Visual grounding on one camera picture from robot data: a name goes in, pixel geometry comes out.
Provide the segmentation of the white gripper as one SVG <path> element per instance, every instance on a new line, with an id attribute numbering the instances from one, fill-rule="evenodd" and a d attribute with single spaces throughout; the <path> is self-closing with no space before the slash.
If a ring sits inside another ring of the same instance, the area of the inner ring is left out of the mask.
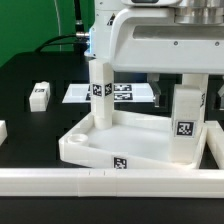
<path id="1" fill-rule="evenodd" d="M 159 73 L 224 74 L 224 0 L 121 0 L 109 61 L 147 74 L 160 106 Z"/>

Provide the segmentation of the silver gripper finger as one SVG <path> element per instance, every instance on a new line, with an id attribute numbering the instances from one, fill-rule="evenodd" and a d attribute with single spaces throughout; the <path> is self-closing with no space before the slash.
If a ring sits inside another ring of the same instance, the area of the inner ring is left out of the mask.
<path id="1" fill-rule="evenodd" d="M 217 92 L 217 109 L 224 110 L 224 75 L 222 76 L 223 84 Z"/>

